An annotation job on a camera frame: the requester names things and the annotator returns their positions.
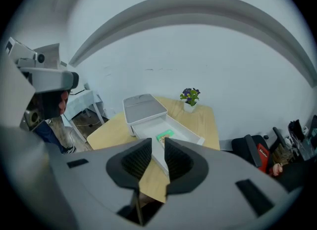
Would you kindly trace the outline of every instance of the potted plant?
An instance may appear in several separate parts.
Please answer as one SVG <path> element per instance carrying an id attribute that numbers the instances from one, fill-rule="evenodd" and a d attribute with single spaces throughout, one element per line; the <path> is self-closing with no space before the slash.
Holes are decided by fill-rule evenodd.
<path id="1" fill-rule="evenodd" d="M 180 95 L 180 99 L 186 99 L 184 102 L 184 110 L 192 113 L 196 108 L 197 104 L 195 100 L 199 100 L 198 95 L 200 94 L 199 90 L 193 88 L 184 89 L 183 93 Z"/>

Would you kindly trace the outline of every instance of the floor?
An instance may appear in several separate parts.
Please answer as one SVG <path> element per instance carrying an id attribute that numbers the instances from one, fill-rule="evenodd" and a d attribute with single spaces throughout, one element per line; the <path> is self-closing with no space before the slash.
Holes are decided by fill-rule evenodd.
<path id="1" fill-rule="evenodd" d="M 88 111 L 90 117 L 84 111 L 73 118 L 74 124 L 77 126 L 78 130 L 85 137 L 85 139 L 87 139 L 91 133 L 101 126 L 101 122 L 99 121 L 96 113 L 91 110 Z M 93 150 L 88 142 L 83 143 L 72 127 L 64 126 L 61 117 L 52 118 L 49 126 L 52 128 L 56 137 L 64 147 L 71 147 L 74 145 L 77 149 L 76 152 Z"/>

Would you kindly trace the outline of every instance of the gray box lid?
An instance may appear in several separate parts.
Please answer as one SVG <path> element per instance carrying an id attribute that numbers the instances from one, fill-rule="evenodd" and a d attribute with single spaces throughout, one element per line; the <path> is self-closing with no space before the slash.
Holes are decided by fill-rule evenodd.
<path id="1" fill-rule="evenodd" d="M 155 115 L 164 115 L 167 109 L 151 94 L 141 94 L 123 100 L 125 120 L 133 124 Z"/>

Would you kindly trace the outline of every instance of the table leg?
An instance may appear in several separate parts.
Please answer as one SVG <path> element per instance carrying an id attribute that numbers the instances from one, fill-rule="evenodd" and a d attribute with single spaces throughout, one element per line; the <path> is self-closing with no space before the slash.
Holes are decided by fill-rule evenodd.
<path id="1" fill-rule="evenodd" d="M 85 112 L 87 114 L 88 117 L 91 117 L 90 113 L 89 113 L 89 110 L 88 109 L 85 109 Z"/>
<path id="2" fill-rule="evenodd" d="M 77 127 L 75 126 L 73 120 L 68 120 L 70 122 L 70 124 L 72 125 L 74 131 L 77 133 L 77 135 L 79 136 L 79 138 L 83 141 L 83 143 L 86 143 L 87 140 L 84 138 L 84 136 L 82 136 L 82 134 L 80 133 L 80 131 L 77 129 Z"/>
<path id="3" fill-rule="evenodd" d="M 99 110 L 98 110 L 97 105 L 96 105 L 95 102 L 93 103 L 93 106 L 94 106 L 94 108 L 95 108 L 96 114 L 97 114 L 97 116 L 98 116 L 98 118 L 99 118 L 101 124 L 104 124 L 105 122 L 104 122 L 104 120 L 103 120 L 103 117 L 100 115 L 100 112 L 99 112 Z"/>

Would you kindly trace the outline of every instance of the cable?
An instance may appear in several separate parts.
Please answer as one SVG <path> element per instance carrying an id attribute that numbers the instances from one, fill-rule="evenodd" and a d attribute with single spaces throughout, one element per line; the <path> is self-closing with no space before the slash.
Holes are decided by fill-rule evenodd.
<path id="1" fill-rule="evenodd" d="M 105 110 L 104 110 L 103 113 L 101 114 L 101 118 L 103 118 L 104 113 L 105 113 Z M 96 124 L 98 124 L 98 123 L 100 123 L 100 120 L 99 120 L 99 122 L 96 122 L 95 124 L 90 124 L 90 125 L 96 125 Z M 90 126 L 90 125 L 76 125 L 76 127 L 78 127 L 78 126 Z"/>
<path id="2" fill-rule="evenodd" d="M 96 125 L 97 123 L 100 123 L 100 121 L 96 122 L 95 124 L 90 124 L 90 125 Z M 89 126 L 89 125 L 76 125 L 76 126 Z"/>
<path id="3" fill-rule="evenodd" d="M 73 129 L 74 129 L 74 128 L 72 128 L 72 129 L 71 129 L 71 131 L 69 132 L 69 136 L 70 136 L 70 138 L 71 138 L 71 146 L 73 146 L 73 145 L 74 145 L 74 140 L 73 140 L 73 138 L 72 138 L 72 137 L 71 137 L 71 135 L 70 135 L 70 134 L 71 134 L 71 132 L 73 131 Z"/>

